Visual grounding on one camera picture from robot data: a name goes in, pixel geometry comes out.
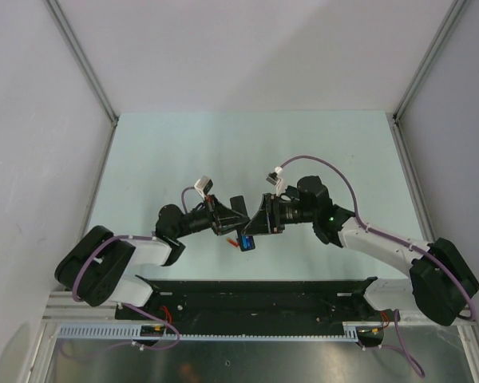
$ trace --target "wire connector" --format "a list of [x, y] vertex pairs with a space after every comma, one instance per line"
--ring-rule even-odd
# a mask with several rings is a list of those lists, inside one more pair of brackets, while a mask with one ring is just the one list
[[282, 168], [277, 166], [273, 173], [268, 174], [266, 181], [275, 186], [275, 194], [280, 196], [286, 191], [287, 184], [282, 177], [279, 177], [279, 174], [282, 173]]
[[197, 193], [200, 194], [202, 199], [206, 199], [206, 195], [208, 195], [209, 191], [213, 187], [213, 181], [211, 181], [211, 178], [208, 176], [202, 176], [195, 182], [195, 185], [193, 186], [195, 190], [197, 190]]

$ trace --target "white wall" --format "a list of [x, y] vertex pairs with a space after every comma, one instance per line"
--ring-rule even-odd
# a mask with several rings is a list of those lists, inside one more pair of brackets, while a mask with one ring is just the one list
[[61, 0], [121, 113], [382, 109], [452, 0]]
[[42, 1], [0, 1], [0, 382], [77, 241], [109, 131]]
[[[479, 279], [479, 0], [402, 119], [433, 225]], [[479, 294], [475, 299], [479, 310]]]

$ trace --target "metal floor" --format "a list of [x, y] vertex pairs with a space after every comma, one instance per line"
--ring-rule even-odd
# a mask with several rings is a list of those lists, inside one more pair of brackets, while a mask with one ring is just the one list
[[[410, 353], [433, 383], [473, 382], [457, 329], [406, 327]], [[59, 340], [69, 355], [82, 356], [117, 341]], [[397, 345], [394, 328], [386, 344]], [[167, 351], [124, 346], [83, 361], [55, 352], [48, 383], [344, 383], [421, 381], [393, 351], [367, 350], [339, 342], [181, 342]]]

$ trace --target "light blue table surface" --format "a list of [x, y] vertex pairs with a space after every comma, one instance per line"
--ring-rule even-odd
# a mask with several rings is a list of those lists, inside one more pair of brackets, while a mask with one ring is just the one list
[[[230, 197], [243, 195], [252, 217], [261, 195], [275, 190], [266, 175], [300, 154], [322, 157], [346, 174], [364, 220], [422, 237], [382, 111], [123, 114], [89, 226], [149, 235], [160, 208], [180, 205], [181, 190], [202, 175], [212, 178], [212, 193], [227, 205]], [[321, 176], [334, 202], [352, 208], [346, 186], [323, 165], [300, 160], [283, 172], [293, 185], [307, 175]], [[200, 197], [190, 191], [186, 200], [194, 207]], [[245, 253], [211, 231], [181, 242], [187, 249], [176, 264], [139, 271], [163, 279], [404, 278], [367, 255], [323, 245], [310, 224], [255, 237], [257, 248]]]

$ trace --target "red object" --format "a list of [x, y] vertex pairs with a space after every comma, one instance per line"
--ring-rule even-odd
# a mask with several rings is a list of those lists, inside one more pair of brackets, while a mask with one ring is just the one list
[[172, 324], [172, 315], [168, 311], [167, 306], [162, 306], [162, 307], [160, 307], [160, 309], [165, 313], [165, 321]]
[[227, 238], [227, 242], [229, 242], [234, 247], [240, 246], [234, 239], [231, 239], [231, 238]]
[[386, 329], [390, 324], [389, 316], [385, 314], [383, 311], [380, 311], [380, 315], [382, 316], [382, 321], [386, 322], [386, 325], [385, 324], [383, 325], [383, 328]]

